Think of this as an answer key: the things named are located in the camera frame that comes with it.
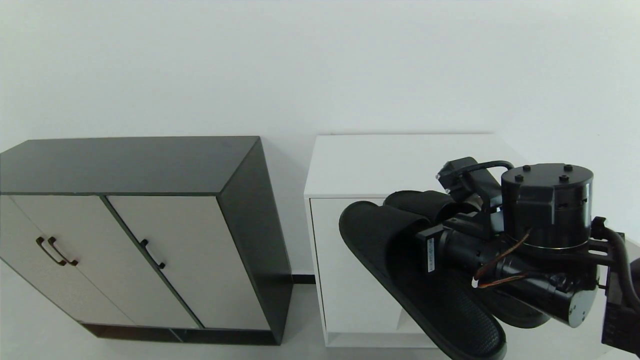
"cable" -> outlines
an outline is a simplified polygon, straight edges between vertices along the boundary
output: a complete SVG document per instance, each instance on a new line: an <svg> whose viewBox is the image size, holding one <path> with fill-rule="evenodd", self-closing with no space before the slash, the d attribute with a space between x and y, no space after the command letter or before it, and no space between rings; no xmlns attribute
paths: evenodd
<svg viewBox="0 0 640 360"><path fill-rule="evenodd" d="M618 277L618 281L620 282L620 288L622 288L622 294L624 294L627 302L636 311L636 314L640 315L640 299L636 294L634 283L631 279L631 267L629 266L625 240L608 227L604 228L602 238L613 244L614 255L619 265L618 271L620 272L620 276Z"/></svg>
<svg viewBox="0 0 640 360"><path fill-rule="evenodd" d="M521 273L521 275L513 275L513 276L505 277L504 279L499 279L499 280L496 280L496 281L492 281L492 282L489 282L487 284L478 284L477 287L479 289L490 288L492 286L498 286L498 285L504 284L506 282L511 282L511 281L524 279L526 277L528 277L528 274L526 272L523 272L523 273Z"/></svg>
<svg viewBox="0 0 640 360"><path fill-rule="evenodd" d="M502 284L506 284L507 282L511 282L511 281L516 281L516 280L521 280L521 279L531 279L533 277L538 277L538 278L542 278L542 279L548 279L549 278L549 274L544 273L544 272L537 272L537 271L525 271L525 272L518 272L515 273L509 277L505 277L503 279L498 279L492 282L488 282L486 284L478 284L478 288L479 289L485 289L485 288L490 288L492 286L498 286L498 285L502 285Z"/></svg>
<svg viewBox="0 0 640 360"><path fill-rule="evenodd" d="M467 167L463 167L463 168L459 168L457 170L453 170L449 174L449 176L458 177L458 176L464 174L465 172L482 170L482 169L492 168L492 167L504 167L504 168L507 168L507 170L511 170L513 168L513 164L508 162L508 161L504 161L504 160L487 161L486 163L473 164L473 165L469 165Z"/></svg>
<svg viewBox="0 0 640 360"><path fill-rule="evenodd" d="M498 262L502 259L504 259L507 255L509 255L510 253L514 252L517 248L519 248L522 244L525 243L525 241L527 241L527 239L529 238L529 235L531 234L531 229L527 230L527 232L524 234L524 236L522 237L522 239L520 241L518 241L517 243L515 243L512 247L510 247L507 251L503 252L502 254L499 254L498 256L496 256L493 260L489 261L488 263L484 264L483 266L481 266L477 271L476 274L474 275L473 279L471 280L471 286L474 288L479 287L479 281L480 278L487 273L487 271L491 270L493 267L495 267Z"/></svg>

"beige cabinet door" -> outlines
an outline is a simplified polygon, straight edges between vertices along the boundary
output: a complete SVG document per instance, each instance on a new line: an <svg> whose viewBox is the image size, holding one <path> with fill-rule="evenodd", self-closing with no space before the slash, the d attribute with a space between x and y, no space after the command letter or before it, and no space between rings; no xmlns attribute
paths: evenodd
<svg viewBox="0 0 640 360"><path fill-rule="evenodd" d="M208 328L268 330L215 197L110 196L127 227Z"/></svg>
<svg viewBox="0 0 640 360"><path fill-rule="evenodd" d="M13 199L135 325L198 327L98 196Z"/></svg>
<svg viewBox="0 0 640 360"><path fill-rule="evenodd" d="M76 267L61 261L48 239L11 197L0 197L0 257L42 295L81 322L134 325Z"/></svg>

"white wall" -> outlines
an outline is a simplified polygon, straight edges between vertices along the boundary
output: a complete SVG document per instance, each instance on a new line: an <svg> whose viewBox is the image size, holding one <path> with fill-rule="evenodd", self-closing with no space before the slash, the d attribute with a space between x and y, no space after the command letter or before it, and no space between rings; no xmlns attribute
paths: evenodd
<svg viewBox="0 0 640 360"><path fill-rule="evenodd" d="M635 1L1 1L0 151L261 135L310 273L316 134L497 131L532 162L591 167L596 213L640 238L639 34Z"/></svg>

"black cylindrical motor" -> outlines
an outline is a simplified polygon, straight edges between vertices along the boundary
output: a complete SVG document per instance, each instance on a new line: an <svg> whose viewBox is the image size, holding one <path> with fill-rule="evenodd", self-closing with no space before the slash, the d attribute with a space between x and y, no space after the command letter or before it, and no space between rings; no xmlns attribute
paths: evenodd
<svg viewBox="0 0 640 360"><path fill-rule="evenodd" d="M502 174L504 232L529 251L572 251L591 232L593 173L560 163L525 165Z"/></svg>
<svg viewBox="0 0 640 360"><path fill-rule="evenodd" d="M447 231L440 240L438 256L449 266L474 275L481 264L488 263L511 246L504 239L483 241L457 231ZM543 260L515 252L502 259L487 274L487 280L523 273L530 275L497 289L570 327L578 327L589 314L598 290L597 265Z"/></svg>

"black cable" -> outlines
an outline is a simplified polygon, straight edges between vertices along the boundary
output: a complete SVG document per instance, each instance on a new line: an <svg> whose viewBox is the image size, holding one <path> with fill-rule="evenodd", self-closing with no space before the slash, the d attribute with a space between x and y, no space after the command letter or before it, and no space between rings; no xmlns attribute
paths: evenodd
<svg viewBox="0 0 640 360"><path fill-rule="evenodd" d="M634 289L634 283L631 278L631 267L629 266L625 240L608 227L604 228L602 238L613 244L614 255L618 263L618 281L620 282L620 288L622 288L622 294L624 294L627 302L636 311L636 314L640 315L640 298L638 298L636 294L636 289Z"/></svg>
<svg viewBox="0 0 640 360"><path fill-rule="evenodd" d="M463 167L463 168L459 168L457 170L453 170L451 172L451 174L449 174L449 176L458 177L458 176L464 174L465 172L482 170L482 169L492 168L492 167L504 167L504 168L507 168L507 170L511 170L513 168L513 164L508 162L508 161L504 161L504 160L487 161L486 163L473 164L473 165L469 165L467 167Z"/></svg>

